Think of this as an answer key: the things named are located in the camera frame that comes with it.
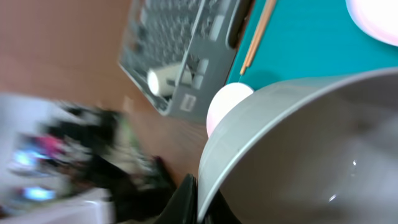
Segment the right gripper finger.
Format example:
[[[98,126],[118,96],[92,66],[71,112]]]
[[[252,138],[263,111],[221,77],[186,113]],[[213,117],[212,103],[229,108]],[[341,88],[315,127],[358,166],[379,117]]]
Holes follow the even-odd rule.
[[[218,191],[202,221],[197,220],[198,187],[187,174],[154,224],[241,224]]]

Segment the white cup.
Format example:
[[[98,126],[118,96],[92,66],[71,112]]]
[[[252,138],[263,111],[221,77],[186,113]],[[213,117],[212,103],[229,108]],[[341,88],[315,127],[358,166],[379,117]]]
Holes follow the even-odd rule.
[[[155,96],[171,96],[181,69],[181,63],[150,68],[147,73],[147,84],[150,92]]]

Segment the grey bowl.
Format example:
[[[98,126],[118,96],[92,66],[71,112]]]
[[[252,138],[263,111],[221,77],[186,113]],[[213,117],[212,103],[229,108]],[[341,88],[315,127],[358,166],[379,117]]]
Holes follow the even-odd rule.
[[[205,145],[198,220],[217,193],[242,223],[396,223],[397,69],[255,91]]]

